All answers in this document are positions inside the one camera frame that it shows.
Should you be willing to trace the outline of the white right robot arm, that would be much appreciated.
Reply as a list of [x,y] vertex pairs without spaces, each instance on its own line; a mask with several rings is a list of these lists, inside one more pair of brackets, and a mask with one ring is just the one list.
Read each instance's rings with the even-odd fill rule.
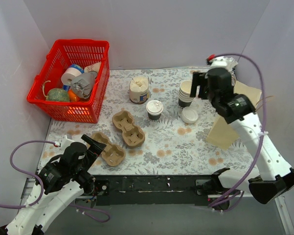
[[234,190],[247,191],[266,204],[294,187],[294,168],[282,157],[260,121],[254,105],[244,94],[234,92],[231,74],[224,68],[194,72],[191,97],[207,99],[253,157],[244,176],[234,177],[229,169],[212,175],[212,190],[229,195]]

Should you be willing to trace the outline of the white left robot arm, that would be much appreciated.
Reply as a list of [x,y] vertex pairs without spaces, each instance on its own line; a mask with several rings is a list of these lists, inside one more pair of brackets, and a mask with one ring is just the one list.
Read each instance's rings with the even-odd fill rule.
[[52,157],[34,175],[36,181],[18,214],[7,225],[0,227],[0,235],[42,235],[52,221],[77,197],[93,195],[95,177],[88,170],[106,148],[87,135],[82,142],[64,136],[53,142],[62,154]]

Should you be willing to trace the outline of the black paper coffee cup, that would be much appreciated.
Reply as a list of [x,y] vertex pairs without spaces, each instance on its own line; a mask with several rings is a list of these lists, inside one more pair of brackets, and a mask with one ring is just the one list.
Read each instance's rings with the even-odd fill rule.
[[157,121],[161,117],[161,112],[157,112],[157,113],[147,112],[147,113],[148,113],[148,118],[152,121]]

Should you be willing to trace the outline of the white cup lid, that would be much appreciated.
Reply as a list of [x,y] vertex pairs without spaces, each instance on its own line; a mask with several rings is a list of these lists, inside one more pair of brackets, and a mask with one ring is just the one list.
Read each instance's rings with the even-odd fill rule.
[[150,100],[146,104],[147,112],[151,112],[151,113],[162,112],[163,108],[164,108],[163,104],[158,100]]

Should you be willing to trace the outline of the brown pulp cup carrier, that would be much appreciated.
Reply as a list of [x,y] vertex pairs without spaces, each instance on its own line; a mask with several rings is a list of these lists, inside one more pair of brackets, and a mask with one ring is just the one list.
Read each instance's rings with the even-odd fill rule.
[[142,146],[145,141],[145,134],[140,126],[135,124],[134,117],[126,110],[116,113],[112,122],[117,130],[122,132],[125,144],[130,148]]

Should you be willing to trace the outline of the kraft paper bag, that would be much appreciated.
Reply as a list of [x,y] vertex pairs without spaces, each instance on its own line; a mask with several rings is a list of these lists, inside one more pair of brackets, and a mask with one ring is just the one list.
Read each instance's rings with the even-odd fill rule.
[[[257,106],[262,94],[260,89],[247,86],[239,81],[236,81],[234,85],[234,92],[246,95],[254,107]],[[222,150],[227,150],[238,138],[236,131],[226,123],[222,116],[217,115],[206,141]]]

